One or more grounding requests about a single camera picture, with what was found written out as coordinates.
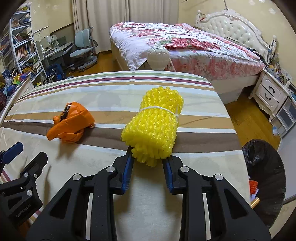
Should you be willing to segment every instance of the orange plastic bag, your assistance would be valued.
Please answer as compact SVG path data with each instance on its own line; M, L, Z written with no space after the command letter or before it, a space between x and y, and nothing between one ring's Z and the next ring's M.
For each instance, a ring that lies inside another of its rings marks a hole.
M84 128L94 127L90 112L77 102L67 103L63 113L54 116L53 121L54 126L46 134L50 141L58 137L63 142L74 143L82 137Z

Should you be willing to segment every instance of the bookshelf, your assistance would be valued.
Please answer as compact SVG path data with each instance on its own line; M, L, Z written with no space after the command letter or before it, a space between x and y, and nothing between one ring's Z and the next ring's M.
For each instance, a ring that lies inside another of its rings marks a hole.
M31 73L31 82L44 71L32 32L29 8L16 11L0 35L4 67L10 72L15 69L18 74Z

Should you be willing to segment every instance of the drawer handle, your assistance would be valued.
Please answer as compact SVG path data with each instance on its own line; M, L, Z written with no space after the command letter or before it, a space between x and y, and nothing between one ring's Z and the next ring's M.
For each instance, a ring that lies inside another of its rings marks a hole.
M268 89L272 89L272 91L274 92L274 89L273 89L272 87L268 86ZM275 93L275 92L274 92L274 93Z
M266 97L266 93L265 93L265 98L266 98L266 99L268 99L268 100L271 100L271 98L270 98L270 97L269 97L269 98L267 98L267 97Z

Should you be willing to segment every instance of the blue gripper pad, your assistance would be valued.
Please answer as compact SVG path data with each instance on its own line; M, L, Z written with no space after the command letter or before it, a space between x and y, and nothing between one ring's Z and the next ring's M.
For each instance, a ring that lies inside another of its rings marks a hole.
M2 154L2 163L8 164L23 151L24 147L21 142L15 143L11 148Z

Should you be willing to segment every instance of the office chair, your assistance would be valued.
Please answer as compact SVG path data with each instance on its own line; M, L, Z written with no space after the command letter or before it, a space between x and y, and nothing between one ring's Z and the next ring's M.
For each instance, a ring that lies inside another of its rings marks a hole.
M75 35L75 45L78 48L81 48L79 50L74 51L73 53L70 54L70 57L72 58L82 58L82 61L78 62L78 64L82 64L79 66L77 69L80 69L84 71L87 67L90 67L94 65L98 61L98 57L93 56L94 49L95 47L98 46L98 43L92 39L90 35L90 29L91 28L86 28L84 30L81 30L76 33ZM95 43L94 47L89 47L91 46L91 41Z

